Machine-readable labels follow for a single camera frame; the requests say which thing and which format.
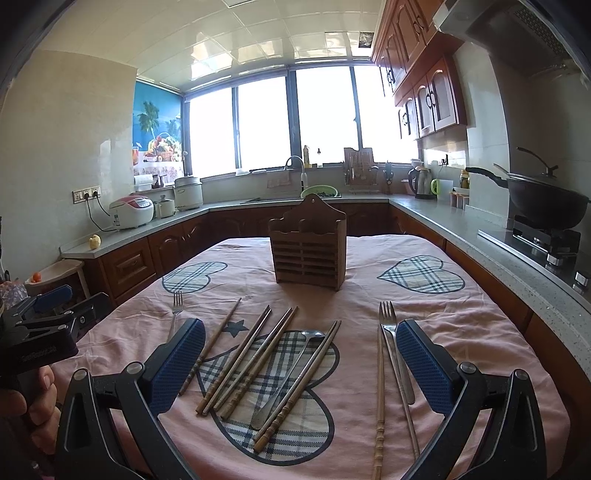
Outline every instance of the ceiling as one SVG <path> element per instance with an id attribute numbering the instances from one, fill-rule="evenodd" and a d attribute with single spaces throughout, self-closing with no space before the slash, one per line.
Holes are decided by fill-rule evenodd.
<path id="1" fill-rule="evenodd" d="M 367 58 L 381 0 L 77 0 L 40 48 L 138 69 L 182 92 L 220 78 L 318 59 Z"/>

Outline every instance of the window frame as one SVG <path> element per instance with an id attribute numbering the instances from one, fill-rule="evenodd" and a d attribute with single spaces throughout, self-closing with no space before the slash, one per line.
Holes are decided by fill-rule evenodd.
<path id="1" fill-rule="evenodd" d="M 357 91 L 357 81 L 355 77 L 355 66 L 374 66 L 374 68 L 379 68 L 379 66 L 373 64 L 370 60 L 339 60 L 339 61 L 307 61 L 305 63 L 290 65 L 290 66 L 281 66 L 276 67 L 271 70 L 267 70 L 265 72 L 255 72 L 252 74 L 241 75 L 239 78 L 228 78 L 225 80 L 221 80 L 216 82 L 212 85 L 203 86 L 200 89 L 194 90 L 190 93 L 186 93 L 183 96 L 184 102 L 184 110 L 183 110 L 183 117 L 187 119 L 186 122 L 183 122 L 183 139 L 186 140 L 183 142 L 183 148 L 187 151 L 187 155 L 184 156 L 184 167 L 185 172 L 188 175 L 193 174 L 193 163 L 191 160 L 191 145 L 190 145 L 190 121 L 189 121 L 189 112 L 190 112 L 190 101 L 194 98 L 197 98 L 201 95 L 205 95 L 207 93 L 214 92 L 216 90 L 221 90 L 224 88 L 231 88 L 232 89 L 232 118 L 233 118 L 233 126 L 234 126 L 234 155 L 235 155 L 235 164 L 236 169 L 242 168 L 241 162 L 241 148 L 240 148 L 240 124 L 239 124 L 239 106 L 238 106 L 238 87 L 240 85 L 244 85 L 246 83 L 251 82 L 258 82 L 261 80 L 267 80 L 270 78 L 275 77 L 284 77 L 285 78 L 285 92 L 287 95 L 287 120 L 288 120 L 288 127 L 289 127 L 289 136 L 290 136 L 290 150 L 291 155 L 297 155 L 299 157 L 302 156 L 302 144 L 301 144 L 301 134 L 300 134 L 300 111 L 298 106 L 298 92 L 297 92 L 297 77 L 296 72 L 298 70 L 303 69 L 320 69 L 320 68 L 328 68 L 328 67 L 336 67 L 336 66 L 348 66 L 350 71 L 351 77 L 351 85 L 353 89 L 353 103 L 355 105 L 355 123 L 357 127 L 357 138 L 359 143 L 359 149 L 363 148 L 363 130 L 362 130 L 362 118 L 359 109 L 359 95 Z M 395 165 L 406 166 L 410 165 L 410 163 L 395 163 Z M 266 170 L 276 170 L 282 167 L 268 167 Z M 205 177 L 205 180 L 208 179 L 219 179 L 219 178 L 226 178 L 226 177 L 233 177 L 236 175 L 236 172 L 228 172 L 223 173 L 220 175 L 215 175 L 212 177 Z"/>

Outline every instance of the cup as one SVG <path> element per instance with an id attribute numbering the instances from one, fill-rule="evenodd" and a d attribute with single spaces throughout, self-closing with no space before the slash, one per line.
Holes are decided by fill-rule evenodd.
<path id="1" fill-rule="evenodd" d="M 431 191 L 437 195 L 437 201 L 447 201 L 453 190 L 453 180 L 435 179 L 431 182 Z"/>

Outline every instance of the star pattern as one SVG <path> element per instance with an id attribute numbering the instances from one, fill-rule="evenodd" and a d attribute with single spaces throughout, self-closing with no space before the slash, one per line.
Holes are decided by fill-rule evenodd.
<path id="1" fill-rule="evenodd" d="M 240 332 L 247 332 L 248 328 L 244 326 L 244 320 L 240 320 L 240 322 L 228 322 L 222 331 L 231 333 L 232 337 L 236 338 Z"/>

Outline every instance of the wok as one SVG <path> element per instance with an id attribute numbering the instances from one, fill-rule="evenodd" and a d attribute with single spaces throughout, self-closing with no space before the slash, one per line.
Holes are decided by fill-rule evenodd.
<path id="1" fill-rule="evenodd" d="M 468 167 L 470 173 L 484 175 L 499 187 L 509 189 L 509 196 L 517 209 L 540 229 L 565 230 L 579 224 L 587 211 L 589 198 L 574 190 L 557 184 L 554 170 L 538 155 L 530 150 L 517 147 L 539 159 L 546 167 L 546 173 L 535 177 L 506 172 L 503 179 L 489 170 Z"/>

